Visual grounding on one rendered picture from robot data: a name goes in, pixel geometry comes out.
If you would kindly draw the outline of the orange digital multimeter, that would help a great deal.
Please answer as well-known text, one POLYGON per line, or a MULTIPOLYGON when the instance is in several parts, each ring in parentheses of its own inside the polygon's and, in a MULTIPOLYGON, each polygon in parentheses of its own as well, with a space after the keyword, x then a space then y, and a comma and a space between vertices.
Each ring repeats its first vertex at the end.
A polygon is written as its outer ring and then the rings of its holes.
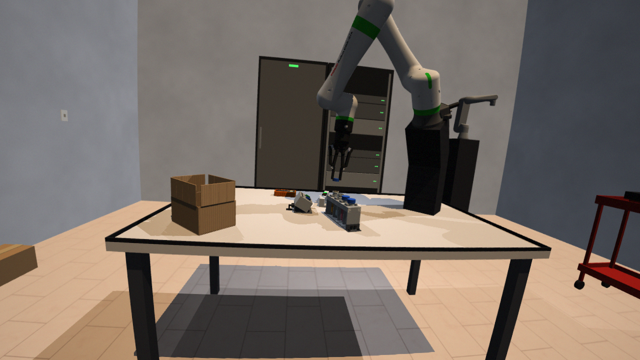
POLYGON ((297 195, 296 190, 275 189, 274 196, 295 198, 297 195))

